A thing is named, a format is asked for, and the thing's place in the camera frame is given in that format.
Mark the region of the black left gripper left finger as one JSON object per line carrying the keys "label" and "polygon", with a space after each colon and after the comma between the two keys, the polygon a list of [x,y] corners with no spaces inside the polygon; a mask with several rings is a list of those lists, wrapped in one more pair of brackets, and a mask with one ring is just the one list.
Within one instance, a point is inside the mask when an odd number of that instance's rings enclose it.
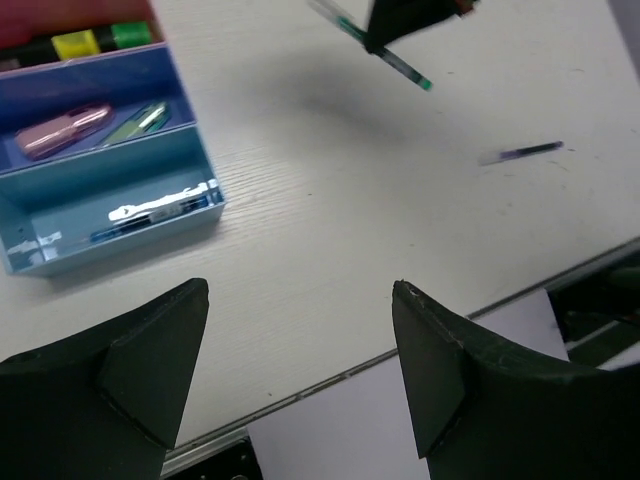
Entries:
{"label": "black left gripper left finger", "polygon": [[208,284],[194,278],[2,361],[2,478],[159,478],[176,445],[208,310]]}

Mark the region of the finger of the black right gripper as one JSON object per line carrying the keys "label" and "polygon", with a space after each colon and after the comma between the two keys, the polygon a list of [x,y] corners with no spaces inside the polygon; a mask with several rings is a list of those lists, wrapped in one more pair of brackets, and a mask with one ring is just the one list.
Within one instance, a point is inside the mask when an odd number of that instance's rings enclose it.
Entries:
{"label": "finger of the black right gripper", "polygon": [[363,37],[363,45],[370,54],[388,44],[471,13],[472,0],[375,0]]}

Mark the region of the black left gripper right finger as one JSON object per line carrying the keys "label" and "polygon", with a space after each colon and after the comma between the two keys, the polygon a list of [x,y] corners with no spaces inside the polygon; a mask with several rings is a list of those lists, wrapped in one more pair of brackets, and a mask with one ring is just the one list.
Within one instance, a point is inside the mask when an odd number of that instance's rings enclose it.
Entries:
{"label": "black left gripper right finger", "polygon": [[418,456],[434,479],[635,479],[639,369],[515,343],[399,280],[392,320]]}

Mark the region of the purple ink pen refill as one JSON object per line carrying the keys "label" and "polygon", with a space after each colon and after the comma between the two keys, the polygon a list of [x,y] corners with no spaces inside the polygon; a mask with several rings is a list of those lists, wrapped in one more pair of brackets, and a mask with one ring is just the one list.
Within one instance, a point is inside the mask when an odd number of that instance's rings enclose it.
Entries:
{"label": "purple ink pen refill", "polygon": [[485,154],[484,156],[479,158],[478,164],[480,166],[489,166],[493,164],[526,158],[529,156],[557,151],[562,149],[563,147],[564,143],[562,141],[555,141],[539,145],[520,147],[516,149],[502,150]]}

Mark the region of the blue ink pen refill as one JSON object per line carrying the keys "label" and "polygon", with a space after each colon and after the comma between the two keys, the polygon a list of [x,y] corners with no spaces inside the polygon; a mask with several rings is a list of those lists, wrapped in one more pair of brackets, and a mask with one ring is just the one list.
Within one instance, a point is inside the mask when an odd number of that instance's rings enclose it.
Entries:
{"label": "blue ink pen refill", "polygon": [[109,214],[111,224],[91,233],[89,243],[101,243],[143,228],[160,224],[180,216],[208,208],[221,200],[220,193],[191,191],[168,195],[139,205],[121,206]]}

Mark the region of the green cap black highlighter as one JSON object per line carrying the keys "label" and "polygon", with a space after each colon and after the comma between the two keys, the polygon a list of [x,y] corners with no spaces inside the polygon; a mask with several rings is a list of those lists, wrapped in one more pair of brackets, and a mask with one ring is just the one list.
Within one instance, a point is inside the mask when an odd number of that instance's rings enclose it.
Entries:
{"label": "green cap black highlighter", "polygon": [[136,48],[153,42],[153,35],[145,21],[117,23],[93,29],[102,53]]}

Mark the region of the yellow cap black highlighter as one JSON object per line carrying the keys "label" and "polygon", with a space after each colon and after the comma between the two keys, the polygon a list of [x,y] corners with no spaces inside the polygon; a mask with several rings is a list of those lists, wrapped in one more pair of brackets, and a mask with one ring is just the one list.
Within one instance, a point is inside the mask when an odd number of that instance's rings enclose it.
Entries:
{"label": "yellow cap black highlighter", "polygon": [[55,63],[103,52],[91,29],[37,37],[30,42],[1,50],[1,71]]}

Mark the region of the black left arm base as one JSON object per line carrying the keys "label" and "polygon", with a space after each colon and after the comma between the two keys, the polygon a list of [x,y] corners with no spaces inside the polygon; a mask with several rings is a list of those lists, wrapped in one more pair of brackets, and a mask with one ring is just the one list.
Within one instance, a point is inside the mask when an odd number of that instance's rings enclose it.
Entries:
{"label": "black left arm base", "polygon": [[241,431],[172,453],[160,478],[263,479],[263,474],[249,436]]}

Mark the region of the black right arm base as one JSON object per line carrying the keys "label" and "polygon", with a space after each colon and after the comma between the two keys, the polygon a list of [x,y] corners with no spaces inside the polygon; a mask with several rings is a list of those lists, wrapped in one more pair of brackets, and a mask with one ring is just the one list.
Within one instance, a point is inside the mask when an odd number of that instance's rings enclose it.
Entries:
{"label": "black right arm base", "polygon": [[601,367],[639,346],[639,255],[548,292],[569,360]]}

